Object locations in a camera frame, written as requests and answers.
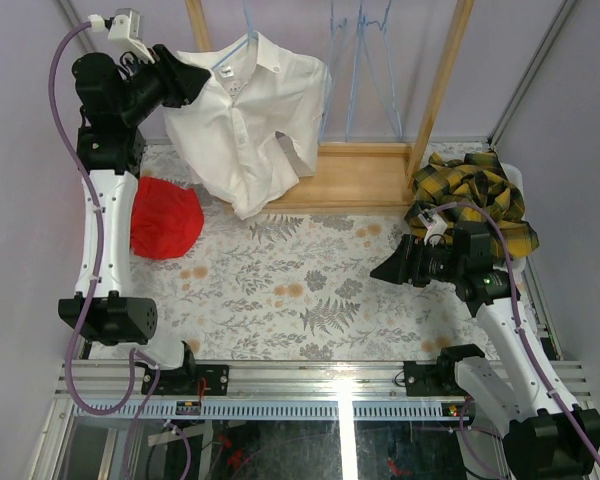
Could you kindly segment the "white shirt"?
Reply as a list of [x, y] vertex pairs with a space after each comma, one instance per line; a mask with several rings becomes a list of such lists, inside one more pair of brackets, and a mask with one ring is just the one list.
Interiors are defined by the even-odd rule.
[[211, 78], [192, 104], [164, 111], [166, 133], [195, 182], [240, 219], [315, 174], [324, 105], [325, 64], [256, 34], [216, 71], [244, 36], [217, 52], [177, 52]]

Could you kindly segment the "yellow plaid shirt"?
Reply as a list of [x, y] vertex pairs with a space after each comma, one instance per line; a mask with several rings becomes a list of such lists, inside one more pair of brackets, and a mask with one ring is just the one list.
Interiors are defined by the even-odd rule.
[[471, 203], [498, 225], [511, 258], [524, 258], [540, 246], [538, 234], [524, 219], [523, 194], [508, 179], [493, 151], [467, 153], [462, 159], [451, 160], [431, 154], [427, 165], [415, 172], [412, 192], [414, 203], [405, 221], [417, 236], [425, 234], [418, 218], [421, 211], [452, 202], [458, 205], [441, 213], [447, 224], [446, 242], [452, 241], [452, 230], [460, 221], [485, 223], [484, 216], [467, 206]]

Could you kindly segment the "white plastic basket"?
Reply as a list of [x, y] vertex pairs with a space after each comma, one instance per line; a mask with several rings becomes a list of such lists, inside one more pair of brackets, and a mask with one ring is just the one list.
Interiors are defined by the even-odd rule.
[[[509, 182], [512, 183], [520, 192], [523, 192], [523, 178], [519, 169], [507, 163], [502, 163], [502, 168]], [[521, 275], [524, 272], [526, 264], [527, 260], [525, 257], [514, 259], [512, 261], [514, 273]]]

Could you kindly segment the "blue wire hanger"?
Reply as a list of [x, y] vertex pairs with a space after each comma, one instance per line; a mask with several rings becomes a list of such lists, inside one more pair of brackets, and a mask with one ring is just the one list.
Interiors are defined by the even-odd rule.
[[[389, 42], [389, 17], [392, 9], [393, 1], [388, 0], [384, 8], [384, 13], [381, 19], [370, 19], [366, 15], [362, 16], [362, 29], [361, 29], [361, 40], [363, 45], [364, 56], [366, 58], [371, 80], [375, 91], [380, 100], [381, 106], [384, 110], [385, 116], [391, 128], [391, 132], [396, 140], [403, 139], [403, 122], [402, 114], [398, 108], [397, 94], [396, 94], [396, 81], [394, 77], [392, 55]], [[387, 88], [383, 89], [380, 81], [379, 65], [378, 60], [371, 55], [367, 33], [373, 29], [376, 29], [382, 36], [383, 42], [383, 58]]]

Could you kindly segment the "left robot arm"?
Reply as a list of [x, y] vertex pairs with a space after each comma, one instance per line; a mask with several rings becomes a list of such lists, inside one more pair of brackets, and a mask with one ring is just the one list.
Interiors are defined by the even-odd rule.
[[135, 349], [138, 361], [160, 369], [160, 394], [188, 394], [200, 379], [191, 348], [158, 327], [155, 302], [131, 293], [132, 206], [145, 148], [140, 124], [159, 106], [197, 99], [209, 71], [178, 60], [156, 44], [129, 73], [104, 53], [72, 66], [83, 123], [73, 152], [82, 171], [85, 232], [81, 270], [60, 318], [85, 340]]

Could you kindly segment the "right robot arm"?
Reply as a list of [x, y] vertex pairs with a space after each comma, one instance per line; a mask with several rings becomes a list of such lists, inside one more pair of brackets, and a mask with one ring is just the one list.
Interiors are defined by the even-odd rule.
[[405, 235], [370, 276], [416, 288], [432, 281], [453, 285], [507, 377], [501, 379], [470, 344], [443, 348], [423, 381], [474, 400], [500, 434], [514, 478], [583, 477], [600, 458], [600, 414], [581, 407], [556, 374], [523, 315], [514, 281], [495, 266], [492, 234], [484, 223], [461, 222], [451, 242], [439, 234]]

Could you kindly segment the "wooden clothes rack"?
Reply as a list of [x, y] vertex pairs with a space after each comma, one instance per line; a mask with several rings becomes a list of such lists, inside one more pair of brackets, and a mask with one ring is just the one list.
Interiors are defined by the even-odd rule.
[[473, 10], [457, 1], [415, 140], [393, 143], [326, 142], [318, 148], [318, 171], [265, 204], [267, 214], [404, 214]]

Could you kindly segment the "red cloth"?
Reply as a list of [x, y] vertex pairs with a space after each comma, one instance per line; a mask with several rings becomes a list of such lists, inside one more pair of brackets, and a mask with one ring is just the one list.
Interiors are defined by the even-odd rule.
[[184, 256], [198, 240], [204, 213], [196, 192], [153, 177], [141, 177], [131, 215], [131, 250], [150, 260]]

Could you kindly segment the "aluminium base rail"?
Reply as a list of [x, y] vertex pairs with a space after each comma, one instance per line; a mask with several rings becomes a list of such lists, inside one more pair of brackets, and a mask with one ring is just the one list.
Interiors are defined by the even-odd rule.
[[463, 403], [456, 397], [415, 397], [402, 386], [399, 362], [267, 362], [225, 364], [221, 394], [145, 397], [143, 368], [124, 360], [78, 360], [72, 372], [79, 396], [103, 411], [134, 388], [115, 417], [164, 420], [336, 420], [342, 411], [356, 420], [452, 423]]

